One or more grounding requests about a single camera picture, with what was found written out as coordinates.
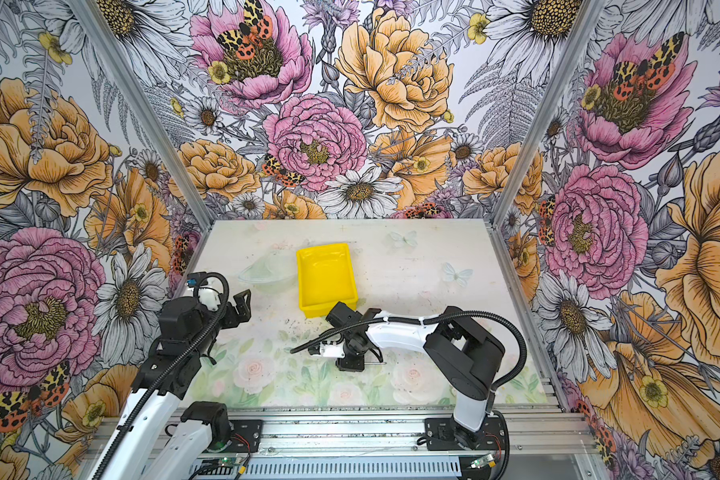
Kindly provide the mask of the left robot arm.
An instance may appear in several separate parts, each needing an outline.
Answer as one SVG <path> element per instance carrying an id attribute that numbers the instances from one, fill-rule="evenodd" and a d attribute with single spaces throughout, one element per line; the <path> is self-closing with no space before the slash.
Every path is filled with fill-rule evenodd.
<path id="1" fill-rule="evenodd" d="M 157 440 L 185 398 L 220 331 L 251 319 L 251 292 L 231 292 L 217 272 L 193 273 L 189 294 L 158 313 L 159 335 L 139 367 L 117 426 L 89 473 L 92 479 L 189 479 L 207 449 L 232 438 L 224 404 L 197 401 L 181 415 L 167 444 Z"/>

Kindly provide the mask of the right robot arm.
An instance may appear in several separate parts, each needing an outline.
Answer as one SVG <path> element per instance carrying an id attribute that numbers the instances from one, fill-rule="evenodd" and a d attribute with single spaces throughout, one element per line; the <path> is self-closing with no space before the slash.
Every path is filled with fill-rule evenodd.
<path id="1" fill-rule="evenodd" d="M 451 418 L 428 428 L 430 450 L 491 446 L 484 427 L 505 347 L 464 310 L 449 306 L 439 315 L 413 318 L 377 308 L 360 313 L 339 302 L 327 320 L 331 328 L 305 347 L 310 355 L 333 358 L 341 371 L 362 372 L 367 353 L 381 359 L 385 349 L 419 352 L 455 389 Z"/>

